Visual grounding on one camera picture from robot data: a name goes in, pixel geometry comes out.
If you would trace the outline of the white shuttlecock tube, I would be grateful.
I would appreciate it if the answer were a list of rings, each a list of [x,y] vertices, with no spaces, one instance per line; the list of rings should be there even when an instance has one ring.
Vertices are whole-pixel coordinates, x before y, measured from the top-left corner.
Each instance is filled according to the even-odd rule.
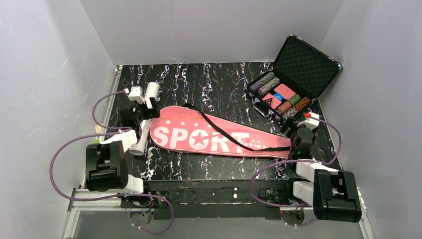
[[[144,104],[147,106],[147,108],[151,107],[151,104],[149,102],[150,97],[154,97],[156,101],[158,102],[157,98],[159,95],[159,89],[160,89],[159,84],[155,82],[148,83],[145,90],[145,94],[143,95],[143,98],[145,100]],[[139,141],[137,144],[134,144],[130,148],[129,152],[131,154],[136,155],[136,156],[143,156],[145,154],[145,149],[147,146],[151,123],[152,123],[152,118],[142,121],[140,125],[140,130],[139,130]]]

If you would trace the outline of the pink racket bag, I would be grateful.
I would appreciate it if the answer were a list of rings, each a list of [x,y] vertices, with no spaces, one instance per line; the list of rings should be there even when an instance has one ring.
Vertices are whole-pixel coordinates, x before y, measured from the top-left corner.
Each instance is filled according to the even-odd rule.
[[[150,126],[152,141],[175,152],[234,157],[287,158],[289,138],[203,114],[191,106],[169,106]]]

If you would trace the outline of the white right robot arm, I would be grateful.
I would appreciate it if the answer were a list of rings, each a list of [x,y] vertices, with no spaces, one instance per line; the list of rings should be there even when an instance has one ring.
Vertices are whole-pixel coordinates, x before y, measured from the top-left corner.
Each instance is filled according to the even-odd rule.
[[[300,178],[289,182],[290,196],[312,206],[319,220],[359,222],[362,208],[354,174],[330,168],[328,162],[310,156],[315,132],[324,121],[312,114],[306,114],[305,118],[297,124],[291,138],[288,159]]]

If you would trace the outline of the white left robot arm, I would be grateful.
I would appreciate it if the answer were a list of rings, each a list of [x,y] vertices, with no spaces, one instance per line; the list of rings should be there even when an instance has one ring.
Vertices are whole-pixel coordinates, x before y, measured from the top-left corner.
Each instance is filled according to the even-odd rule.
[[[122,118],[135,129],[87,146],[85,183],[89,191],[114,190],[130,195],[144,192],[143,180],[128,172],[125,153],[135,156],[145,154],[152,119],[160,116],[156,97],[150,97],[146,102],[151,106],[147,103],[139,107],[132,104],[121,113]]]

